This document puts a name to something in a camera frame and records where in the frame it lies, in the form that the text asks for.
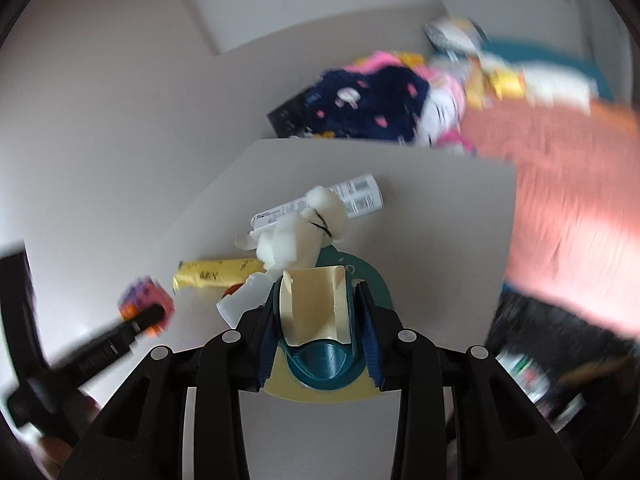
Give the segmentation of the person's left hand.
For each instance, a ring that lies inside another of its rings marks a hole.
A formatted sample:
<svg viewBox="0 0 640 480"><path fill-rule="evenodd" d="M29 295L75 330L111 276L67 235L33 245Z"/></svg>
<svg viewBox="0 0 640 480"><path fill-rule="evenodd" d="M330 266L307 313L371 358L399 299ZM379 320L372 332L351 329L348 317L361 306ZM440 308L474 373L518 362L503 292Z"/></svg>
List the person's left hand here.
<svg viewBox="0 0 640 480"><path fill-rule="evenodd" d="M80 406L88 422L93 422L101 411L99 404L91 396L84 396ZM36 447L37 460L39 467L44 471L48 479L58 478L72 451L73 448L60 439L54 437L39 438Z"/></svg>

